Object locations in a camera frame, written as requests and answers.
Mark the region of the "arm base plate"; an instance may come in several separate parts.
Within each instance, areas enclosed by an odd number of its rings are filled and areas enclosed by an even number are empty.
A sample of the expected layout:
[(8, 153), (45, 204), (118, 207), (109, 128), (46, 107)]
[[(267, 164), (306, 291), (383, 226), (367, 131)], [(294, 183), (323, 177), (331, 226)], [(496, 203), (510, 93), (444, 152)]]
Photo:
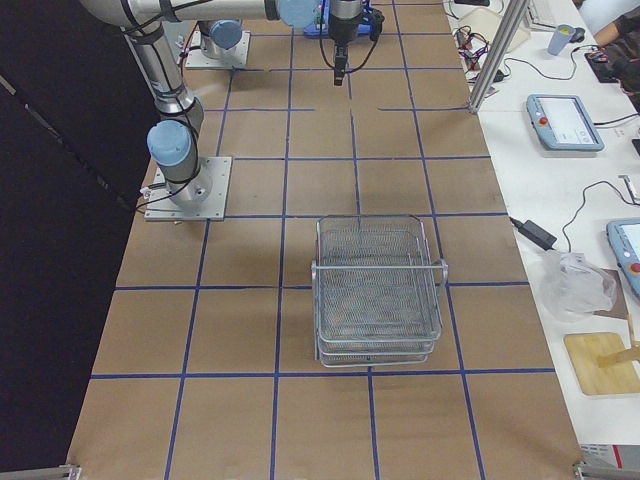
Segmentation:
[(223, 221), (232, 170), (231, 157), (200, 157), (199, 174), (183, 189), (167, 183), (159, 167), (147, 205), (142, 206), (146, 221)]
[(213, 41), (202, 40), (199, 30), (194, 33), (186, 57), (185, 67), (191, 70), (243, 70), (247, 66), (250, 32), (244, 30), (240, 41), (230, 49), (223, 49)]

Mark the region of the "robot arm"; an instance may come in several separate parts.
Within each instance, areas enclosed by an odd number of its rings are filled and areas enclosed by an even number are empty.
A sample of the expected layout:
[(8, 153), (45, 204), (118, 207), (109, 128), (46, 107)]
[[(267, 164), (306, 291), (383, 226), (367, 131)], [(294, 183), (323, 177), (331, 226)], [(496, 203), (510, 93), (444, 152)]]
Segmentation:
[(250, 33), (244, 20), (281, 21), (294, 29), (313, 26), (334, 42), (327, 61), (335, 85), (353, 73), (348, 47), (363, 28), (371, 41), (382, 32), (383, 15), (366, 1), (85, 1), (83, 7), (128, 39), (149, 85), (160, 122), (147, 135), (159, 170), (145, 191), (149, 219), (223, 219), (231, 159), (202, 157), (198, 137), (201, 101), (185, 85), (186, 68), (245, 68)]
[(205, 58), (221, 64), (222, 68), (244, 68), (250, 32), (235, 19), (200, 21), (200, 48)]

